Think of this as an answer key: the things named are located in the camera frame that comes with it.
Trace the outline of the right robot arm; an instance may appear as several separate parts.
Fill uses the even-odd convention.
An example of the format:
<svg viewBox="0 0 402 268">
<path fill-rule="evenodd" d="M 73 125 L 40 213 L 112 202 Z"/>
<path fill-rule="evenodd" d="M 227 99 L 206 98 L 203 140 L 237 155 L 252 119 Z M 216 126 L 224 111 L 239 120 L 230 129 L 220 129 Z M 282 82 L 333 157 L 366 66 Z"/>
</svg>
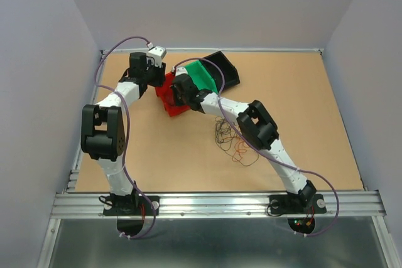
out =
<svg viewBox="0 0 402 268">
<path fill-rule="evenodd" d="M 260 101 L 238 102 L 208 89 L 200 90 L 187 74 L 176 76 L 171 87 L 175 102 L 225 119 L 245 143 L 271 162 L 293 210 L 302 212 L 311 206 L 317 189 L 295 166 L 281 142 L 276 122 Z"/>
</svg>

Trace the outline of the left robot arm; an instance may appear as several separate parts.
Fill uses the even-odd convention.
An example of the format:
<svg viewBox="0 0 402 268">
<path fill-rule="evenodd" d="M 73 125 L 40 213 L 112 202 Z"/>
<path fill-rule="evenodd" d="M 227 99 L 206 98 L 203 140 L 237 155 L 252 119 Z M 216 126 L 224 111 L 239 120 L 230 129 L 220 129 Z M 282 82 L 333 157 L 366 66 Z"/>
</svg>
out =
<svg viewBox="0 0 402 268">
<path fill-rule="evenodd" d="M 102 168 L 110 193 L 120 196 L 118 207 L 127 214 L 139 209 L 134 195 L 134 181 L 127 176 L 124 154 L 127 149 L 129 126 L 124 125 L 123 114 L 139 100 L 149 86 L 162 87 L 165 82 L 166 49 L 155 46 L 129 55 L 129 67 L 124 71 L 109 95 L 94 105 L 82 109 L 81 150 L 97 161 Z"/>
</svg>

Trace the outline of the red plastic bin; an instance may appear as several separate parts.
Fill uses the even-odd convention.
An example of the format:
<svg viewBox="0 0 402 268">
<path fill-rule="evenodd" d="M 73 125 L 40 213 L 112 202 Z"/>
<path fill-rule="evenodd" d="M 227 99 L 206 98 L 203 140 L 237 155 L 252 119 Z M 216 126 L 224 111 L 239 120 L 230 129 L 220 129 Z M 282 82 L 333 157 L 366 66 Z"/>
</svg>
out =
<svg viewBox="0 0 402 268">
<path fill-rule="evenodd" d="M 175 78 L 174 74 L 171 72 L 165 75 L 165 82 L 162 87 L 155 87 L 156 96 L 161 99 L 164 109 L 167 111 L 170 117 L 175 117 L 180 115 L 190 108 L 187 105 L 176 105 L 173 98 L 173 90 L 171 89 L 171 85 L 173 83 L 173 79 Z"/>
</svg>

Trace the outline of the green plastic bin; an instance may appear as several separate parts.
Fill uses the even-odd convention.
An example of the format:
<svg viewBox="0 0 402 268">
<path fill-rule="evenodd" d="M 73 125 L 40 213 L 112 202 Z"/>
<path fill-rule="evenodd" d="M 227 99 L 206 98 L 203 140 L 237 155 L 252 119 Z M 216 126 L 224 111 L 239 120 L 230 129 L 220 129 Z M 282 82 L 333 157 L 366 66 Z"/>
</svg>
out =
<svg viewBox="0 0 402 268">
<path fill-rule="evenodd" d="M 199 90 L 207 89 L 215 93 L 218 92 L 214 78 L 210 75 L 200 60 L 189 63 L 185 65 L 184 68 Z"/>
</svg>

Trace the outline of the black plastic bin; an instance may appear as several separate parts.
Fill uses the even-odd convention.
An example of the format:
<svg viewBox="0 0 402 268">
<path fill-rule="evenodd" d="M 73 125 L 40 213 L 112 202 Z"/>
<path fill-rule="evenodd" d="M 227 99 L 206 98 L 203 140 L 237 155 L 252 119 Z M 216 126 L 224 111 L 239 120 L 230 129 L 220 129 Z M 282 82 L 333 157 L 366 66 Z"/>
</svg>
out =
<svg viewBox="0 0 402 268">
<path fill-rule="evenodd" d="M 236 67 L 221 51 L 217 51 L 211 55 L 205 56 L 201 63 L 214 79 L 218 92 L 222 87 L 222 76 L 214 65 L 217 65 L 224 75 L 225 85 L 223 91 L 240 84 L 241 81 Z"/>
</svg>

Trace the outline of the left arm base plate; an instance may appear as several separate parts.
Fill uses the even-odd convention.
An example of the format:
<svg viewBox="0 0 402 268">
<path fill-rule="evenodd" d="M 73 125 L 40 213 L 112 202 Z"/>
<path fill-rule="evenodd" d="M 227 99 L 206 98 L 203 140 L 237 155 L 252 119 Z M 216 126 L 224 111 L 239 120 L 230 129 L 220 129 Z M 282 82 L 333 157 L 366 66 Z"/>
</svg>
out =
<svg viewBox="0 0 402 268">
<path fill-rule="evenodd" d="M 101 195 L 98 200 L 103 205 L 103 216 L 118 217 L 118 216 L 134 216 L 144 217 L 152 216 L 159 213 L 159 196 L 150 196 L 150 201 L 147 201 L 142 195 L 126 195 L 119 196 L 115 194 Z"/>
</svg>

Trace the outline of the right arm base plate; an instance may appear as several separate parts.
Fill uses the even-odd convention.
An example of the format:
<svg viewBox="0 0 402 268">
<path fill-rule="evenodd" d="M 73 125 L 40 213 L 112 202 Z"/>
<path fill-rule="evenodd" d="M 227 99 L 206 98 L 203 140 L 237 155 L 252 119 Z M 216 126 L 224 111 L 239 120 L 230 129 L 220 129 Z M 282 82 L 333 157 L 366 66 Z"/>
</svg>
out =
<svg viewBox="0 0 402 268">
<path fill-rule="evenodd" d="M 269 209 L 272 215 L 306 215 L 307 213 L 324 214 L 327 212 L 323 195 L 315 194 L 307 205 L 295 196 L 270 195 Z"/>
</svg>

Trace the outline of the aluminium mounting rail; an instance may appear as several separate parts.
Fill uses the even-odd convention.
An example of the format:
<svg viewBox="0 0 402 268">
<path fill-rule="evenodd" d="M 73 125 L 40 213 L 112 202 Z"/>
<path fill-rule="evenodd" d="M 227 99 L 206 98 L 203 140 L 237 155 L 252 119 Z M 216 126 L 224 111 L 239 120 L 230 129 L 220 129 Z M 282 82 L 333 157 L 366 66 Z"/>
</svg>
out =
<svg viewBox="0 0 402 268">
<path fill-rule="evenodd" d="M 272 192 L 158 193 L 159 219 L 263 218 Z M 377 191 L 340 191 L 339 217 L 383 217 L 386 210 Z M 51 211 L 54 219 L 105 218 L 98 195 L 57 194 Z"/>
</svg>

